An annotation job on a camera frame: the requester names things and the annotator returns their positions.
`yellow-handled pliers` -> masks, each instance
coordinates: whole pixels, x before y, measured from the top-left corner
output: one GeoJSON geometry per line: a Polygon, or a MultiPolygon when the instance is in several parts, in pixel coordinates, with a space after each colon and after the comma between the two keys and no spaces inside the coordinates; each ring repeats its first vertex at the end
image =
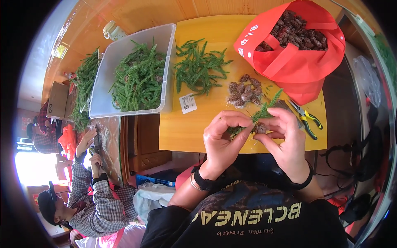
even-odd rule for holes
{"type": "Polygon", "coordinates": [[[321,122],[317,119],[317,117],[310,114],[306,110],[302,109],[302,107],[299,106],[298,104],[296,104],[293,100],[290,99],[289,102],[294,107],[294,109],[298,112],[298,114],[304,124],[304,128],[306,129],[306,132],[309,134],[310,137],[312,137],[312,139],[317,140],[317,136],[312,132],[312,130],[310,130],[309,124],[307,123],[307,118],[313,120],[319,129],[323,129],[321,122]]]}

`cardboard box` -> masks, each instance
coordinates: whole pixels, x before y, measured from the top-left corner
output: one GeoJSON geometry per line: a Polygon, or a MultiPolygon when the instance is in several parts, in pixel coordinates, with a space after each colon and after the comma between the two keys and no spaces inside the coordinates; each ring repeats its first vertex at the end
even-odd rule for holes
{"type": "Polygon", "coordinates": [[[48,101],[47,117],[53,119],[64,119],[66,101],[69,95],[69,86],[53,82],[50,98],[48,101]]]}

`red tote bag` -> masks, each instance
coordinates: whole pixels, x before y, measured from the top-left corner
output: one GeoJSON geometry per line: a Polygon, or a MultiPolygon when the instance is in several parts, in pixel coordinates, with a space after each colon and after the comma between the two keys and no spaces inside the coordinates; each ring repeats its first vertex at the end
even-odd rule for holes
{"type": "Polygon", "coordinates": [[[283,4],[254,18],[234,43],[234,49],[260,74],[274,81],[297,104],[317,99],[324,78],[342,62],[345,37],[331,14],[312,1],[283,4]],[[292,10],[307,20],[306,29],[315,29],[327,37],[327,51],[303,51],[289,43],[286,48],[270,34],[285,10],[292,10]],[[274,51],[260,52],[262,42],[274,51]]]}

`person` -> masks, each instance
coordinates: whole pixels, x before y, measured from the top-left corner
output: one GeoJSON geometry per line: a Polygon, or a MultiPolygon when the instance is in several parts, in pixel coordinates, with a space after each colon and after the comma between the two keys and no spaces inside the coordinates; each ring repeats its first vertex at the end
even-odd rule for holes
{"type": "Polygon", "coordinates": [[[136,188],[125,184],[117,189],[120,199],[115,199],[106,174],[99,175],[99,167],[102,164],[99,154],[90,158],[92,173],[85,169],[83,161],[96,135],[96,129],[88,131],[76,148],[67,206],[55,195],[51,184],[50,189],[41,192],[37,199],[39,210],[47,222],[52,225],[66,222],[66,225],[88,237],[113,234],[126,227],[138,215],[133,204],[136,188]],[[94,189],[92,196],[88,195],[91,182],[94,189]]]}
{"type": "MultiPolygon", "coordinates": [[[[254,124],[241,112],[222,111],[204,130],[207,160],[167,207],[150,211],[142,248],[348,247],[338,209],[324,199],[304,158],[305,133],[296,116],[281,108],[268,112],[274,117],[259,121],[272,132],[253,139],[272,154],[290,189],[258,182],[256,175],[256,181],[245,180],[231,168],[254,124]],[[225,132],[238,125],[246,128],[230,140],[225,132]]],[[[243,167],[253,169],[249,163],[243,167]]]]}
{"type": "Polygon", "coordinates": [[[56,133],[51,131],[50,122],[45,122],[46,133],[45,135],[39,134],[37,126],[29,123],[26,126],[26,134],[32,140],[36,151],[40,153],[60,153],[61,149],[58,145],[56,133]]]}
{"type": "Polygon", "coordinates": [[[50,125],[46,124],[47,121],[51,121],[51,119],[47,117],[48,102],[49,99],[41,107],[39,114],[33,118],[33,124],[38,125],[40,132],[43,134],[47,133],[47,127],[51,128],[51,132],[55,132],[56,129],[56,122],[53,122],[50,125]]]}

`right hand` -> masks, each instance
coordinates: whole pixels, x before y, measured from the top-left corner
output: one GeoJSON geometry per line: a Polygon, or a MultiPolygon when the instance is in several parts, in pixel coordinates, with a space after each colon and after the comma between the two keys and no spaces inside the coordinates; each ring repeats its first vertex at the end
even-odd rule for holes
{"type": "Polygon", "coordinates": [[[98,153],[95,153],[91,158],[91,169],[93,172],[93,178],[99,177],[99,167],[102,165],[102,158],[99,156],[98,153]]]}
{"type": "Polygon", "coordinates": [[[298,128],[296,116],[282,108],[268,108],[273,118],[260,119],[268,130],[268,134],[256,134],[254,139],[260,141],[274,156],[278,166],[287,174],[292,182],[302,184],[309,176],[309,167],[304,159],[306,134],[298,128]],[[285,141],[281,144],[272,139],[285,141]]]}
{"type": "Polygon", "coordinates": [[[76,157],[80,157],[80,155],[87,151],[90,145],[94,142],[93,138],[97,135],[96,128],[88,131],[83,138],[81,139],[79,145],[76,148],[76,157]]]}

